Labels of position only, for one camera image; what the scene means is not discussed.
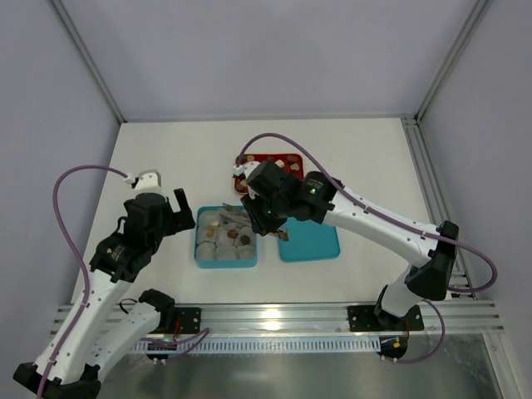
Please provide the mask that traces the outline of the metal tweezers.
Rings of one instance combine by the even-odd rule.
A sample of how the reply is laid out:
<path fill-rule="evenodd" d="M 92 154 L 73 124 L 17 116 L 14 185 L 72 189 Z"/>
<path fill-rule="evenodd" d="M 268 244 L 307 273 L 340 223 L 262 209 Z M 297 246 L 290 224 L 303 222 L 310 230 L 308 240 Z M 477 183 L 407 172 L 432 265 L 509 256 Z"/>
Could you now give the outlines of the metal tweezers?
<path fill-rule="evenodd" d="M 242 207 L 223 203 L 220 213 L 228 221 L 250 227 L 254 233 L 263 237 L 271 235 L 280 241 L 289 241 L 288 231 L 282 225 L 275 226 L 269 222 L 266 225 L 261 225 L 258 221 L 252 219 Z"/>

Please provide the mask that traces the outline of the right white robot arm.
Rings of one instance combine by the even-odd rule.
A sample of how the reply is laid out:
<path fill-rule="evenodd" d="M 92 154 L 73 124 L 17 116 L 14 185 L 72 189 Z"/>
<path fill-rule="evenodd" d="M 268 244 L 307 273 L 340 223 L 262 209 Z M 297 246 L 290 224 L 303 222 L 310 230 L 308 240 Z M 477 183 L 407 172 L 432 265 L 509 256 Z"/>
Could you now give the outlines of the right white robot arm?
<path fill-rule="evenodd" d="M 407 269 L 377 299 L 374 314 L 383 328 L 400 327 L 424 299 L 446 298 L 456 259 L 456 224 L 419 224 L 403 218 L 356 197 L 321 171 L 300 180 L 272 161 L 252 161 L 236 165 L 234 178 L 247 184 L 241 202 L 256 234 L 272 234 L 288 219 L 312 221 L 358 234 L 407 261 Z"/>

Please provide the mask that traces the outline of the teal box lid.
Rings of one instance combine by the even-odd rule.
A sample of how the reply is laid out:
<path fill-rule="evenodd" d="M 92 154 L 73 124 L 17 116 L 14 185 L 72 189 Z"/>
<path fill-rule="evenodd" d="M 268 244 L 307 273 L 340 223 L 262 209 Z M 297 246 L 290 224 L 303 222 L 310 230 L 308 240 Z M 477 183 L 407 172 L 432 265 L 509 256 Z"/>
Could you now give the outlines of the teal box lid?
<path fill-rule="evenodd" d="M 337 229 L 333 226 L 291 218 L 284 228 L 288 241 L 278 241 L 278 251 L 285 263 L 335 259 L 341 252 Z"/>

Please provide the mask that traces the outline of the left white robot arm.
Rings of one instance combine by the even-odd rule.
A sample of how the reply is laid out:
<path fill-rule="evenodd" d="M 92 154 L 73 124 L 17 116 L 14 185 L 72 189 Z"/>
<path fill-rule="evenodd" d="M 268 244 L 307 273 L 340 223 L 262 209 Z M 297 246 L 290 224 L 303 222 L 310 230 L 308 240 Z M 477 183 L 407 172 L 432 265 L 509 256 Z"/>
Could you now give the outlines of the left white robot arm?
<path fill-rule="evenodd" d="M 195 227 L 182 189 L 180 207 L 157 193 L 124 203 L 123 228 L 102 240 L 84 275 L 84 288 L 47 349 L 17 366 L 13 379 L 39 398 L 95 398 L 109 371 L 135 343 L 152 332 L 169 331 L 177 319 L 175 300 L 153 288 L 106 334 L 103 324 L 160 247 L 163 238 Z"/>

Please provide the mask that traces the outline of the teal box with paper cups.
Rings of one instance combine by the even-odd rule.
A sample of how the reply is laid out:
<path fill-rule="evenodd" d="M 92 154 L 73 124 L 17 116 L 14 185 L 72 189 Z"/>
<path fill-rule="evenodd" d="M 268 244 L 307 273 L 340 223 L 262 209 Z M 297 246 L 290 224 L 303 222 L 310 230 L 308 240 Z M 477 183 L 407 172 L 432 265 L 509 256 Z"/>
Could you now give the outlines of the teal box with paper cups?
<path fill-rule="evenodd" d="M 230 222 L 220 211 L 222 206 L 205 206 L 197 212 L 195 230 L 194 260 L 200 268 L 252 268 L 258 262 L 256 233 L 250 227 Z M 219 227 L 210 226 L 219 223 Z M 214 235 L 208 237 L 207 230 Z M 236 239 L 228 236 L 229 231 L 238 233 Z M 249 245 L 242 245 L 240 237 L 250 237 Z"/>

